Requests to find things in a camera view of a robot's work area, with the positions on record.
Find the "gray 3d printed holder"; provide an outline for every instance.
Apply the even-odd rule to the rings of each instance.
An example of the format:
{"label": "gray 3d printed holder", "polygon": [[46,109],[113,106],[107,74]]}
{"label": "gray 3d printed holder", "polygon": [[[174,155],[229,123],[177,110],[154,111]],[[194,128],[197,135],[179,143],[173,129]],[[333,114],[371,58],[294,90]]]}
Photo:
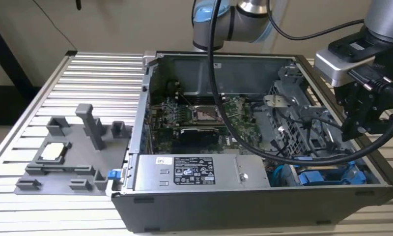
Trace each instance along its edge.
{"label": "gray 3d printed holder", "polygon": [[15,183],[15,194],[105,194],[106,173],[122,165],[131,128],[122,121],[102,125],[91,110],[90,104],[78,104],[82,125],[50,118],[49,134]]}

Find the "small white component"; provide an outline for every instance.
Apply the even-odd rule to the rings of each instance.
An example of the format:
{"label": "small white component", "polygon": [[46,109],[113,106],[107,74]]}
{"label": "small white component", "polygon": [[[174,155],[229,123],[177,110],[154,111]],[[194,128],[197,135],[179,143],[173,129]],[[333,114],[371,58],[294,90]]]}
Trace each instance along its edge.
{"label": "small white component", "polygon": [[277,130],[278,130],[279,133],[283,133],[283,131],[285,131],[283,126],[279,126]]}
{"label": "small white component", "polygon": [[49,143],[39,156],[43,160],[54,160],[59,157],[62,150],[63,143]]}

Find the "black wire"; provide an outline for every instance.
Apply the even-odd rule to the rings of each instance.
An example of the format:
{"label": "black wire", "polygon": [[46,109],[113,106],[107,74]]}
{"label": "black wire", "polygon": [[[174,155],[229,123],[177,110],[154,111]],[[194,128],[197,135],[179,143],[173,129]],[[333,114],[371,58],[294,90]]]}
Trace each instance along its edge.
{"label": "black wire", "polygon": [[281,29],[279,27],[277,26],[275,22],[274,22],[274,19],[273,19],[273,16],[271,16],[271,11],[270,11],[270,0],[266,0],[266,11],[267,11],[267,18],[269,18],[269,21],[270,21],[270,24],[271,26],[274,27],[275,31],[289,40],[306,40],[306,39],[310,39],[310,38],[315,38],[318,36],[322,36],[323,34],[327,34],[333,31],[337,31],[347,26],[353,26],[353,25],[357,25],[357,24],[362,24],[363,23],[363,20],[355,20],[355,21],[350,21],[350,22],[346,22],[335,27],[331,27],[321,32],[317,32],[317,33],[313,33],[310,35],[306,35],[306,36],[299,36],[299,37],[294,37],[294,36],[290,36],[287,35]]}
{"label": "black wire", "polygon": [[306,131],[306,141],[307,141],[307,147],[310,149],[310,152],[315,155],[315,157],[319,157],[314,147],[311,146],[310,144],[310,132],[311,132],[311,129],[309,128],[307,131]]}
{"label": "black wire", "polygon": [[[289,165],[301,165],[301,166],[327,166],[327,165],[338,165],[343,164],[346,162],[350,162],[358,158],[362,158],[366,156],[369,153],[371,153],[374,150],[377,150],[393,137],[393,120],[390,122],[390,125],[385,131],[385,133],[378,137],[378,139],[366,147],[363,147],[361,150],[357,152],[334,158],[334,156],[330,156],[327,158],[319,158],[315,160],[297,160],[297,159],[290,159],[290,158],[282,158],[279,156],[271,155],[265,153],[263,151],[258,150],[254,148],[238,135],[235,129],[233,128],[233,124],[230,123],[230,120],[226,116],[225,109],[219,100],[218,96],[218,90],[217,90],[217,83],[215,83],[215,74],[214,74],[214,33],[215,33],[215,23],[217,23],[217,14],[218,14],[218,9],[219,9],[219,3],[221,0],[214,1],[214,6],[213,6],[213,11],[210,15],[210,23],[209,23],[209,39],[207,39],[207,50],[206,50],[206,66],[207,66],[207,78],[209,78],[209,85],[210,85],[210,90],[213,93],[213,99],[214,103],[218,109],[218,113],[222,117],[223,125],[226,126],[230,135],[234,137],[235,141],[238,144],[253,154],[258,155],[259,157],[269,159],[275,162],[282,162],[283,164]],[[382,93],[385,93],[389,97],[393,98],[393,88],[391,87],[385,87],[382,90]]]}
{"label": "black wire", "polygon": [[273,108],[273,112],[275,112],[278,115],[279,115],[279,117],[282,118],[282,119],[285,119],[285,120],[287,120],[289,122],[293,122],[293,123],[298,123],[298,124],[307,124],[309,122],[311,122],[310,120],[307,120],[307,121],[301,121],[301,120],[294,120],[294,119],[291,119],[290,117],[286,117],[283,114],[282,114],[282,112],[279,111],[279,109],[277,109],[277,108]]}
{"label": "black wire", "polygon": [[[326,147],[321,147],[321,148],[317,148],[315,151],[325,151],[327,150],[329,148]],[[305,155],[309,155],[311,153],[310,150],[305,151],[302,154],[297,154],[297,155],[293,155],[293,156],[305,156]]]}
{"label": "black wire", "polygon": [[191,12],[190,12],[191,28],[194,27],[194,10],[195,10],[195,3],[197,3],[197,0],[194,0],[194,3],[191,3]]}
{"label": "black wire", "polygon": [[65,36],[65,34],[59,31],[58,27],[55,26],[55,24],[53,23],[50,17],[47,16],[46,12],[43,11],[43,9],[41,8],[39,4],[37,3],[35,0],[31,0],[34,2],[34,4],[38,6],[39,10],[42,11],[43,15],[46,16],[47,20],[50,21],[53,27],[55,28],[55,30],[61,33],[61,35],[65,37],[66,41],[70,43],[71,47],[74,48],[75,51],[77,47],[73,45],[73,43],[70,42],[70,40],[67,39],[67,37]]}
{"label": "black wire", "polygon": [[289,146],[289,137],[286,137],[286,133],[283,133],[283,139],[285,139],[285,143],[283,143],[283,146],[279,150],[277,150],[277,156],[282,153],[282,156],[283,156],[283,151],[287,149],[287,146]]}
{"label": "black wire", "polygon": [[311,116],[311,119],[317,119],[319,122],[322,122],[322,123],[325,123],[325,124],[327,124],[327,125],[330,125],[330,126],[333,126],[334,128],[337,128],[337,129],[341,130],[339,125],[337,125],[335,123],[333,123],[333,122],[325,120],[323,118],[319,118],[319,117],[314,117],[314,116]]}

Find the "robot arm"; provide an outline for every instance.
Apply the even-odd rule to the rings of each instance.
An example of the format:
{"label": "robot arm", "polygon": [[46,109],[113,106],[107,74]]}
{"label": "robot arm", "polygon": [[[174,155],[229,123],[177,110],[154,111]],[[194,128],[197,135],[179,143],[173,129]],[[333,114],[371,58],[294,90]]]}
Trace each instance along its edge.
{"label": "robot arm", "polygon": [[[193,45],[206,51],[211,0],[195,4]],[[227,0],[221,1],[215,27],[214,50],[221,49],[223,41],[261,42],[271,31],[266,13],[266,0],[239,0],[230,6]]]}
{"label": "robot arm", "polygon": [[390,97],[381,93],[381,87],[393,87],[393,0],[373,0],[365,27],[317,52],[314,68],[343,106],[343,141],[365,132],[383,133],[393,121],[393,115],[379,119],[393,109]]}

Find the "black cable connector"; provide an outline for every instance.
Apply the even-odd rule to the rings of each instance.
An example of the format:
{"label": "black cable connector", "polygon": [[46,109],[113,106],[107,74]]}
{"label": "black cable connector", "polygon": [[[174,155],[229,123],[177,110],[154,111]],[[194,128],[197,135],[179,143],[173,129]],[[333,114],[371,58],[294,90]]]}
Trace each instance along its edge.
{"label": "black cable connector", "polygon": [[350,77],[363,86],[367,91],[381,93],[391,80],[382,76],[367,64],[347,71]]}

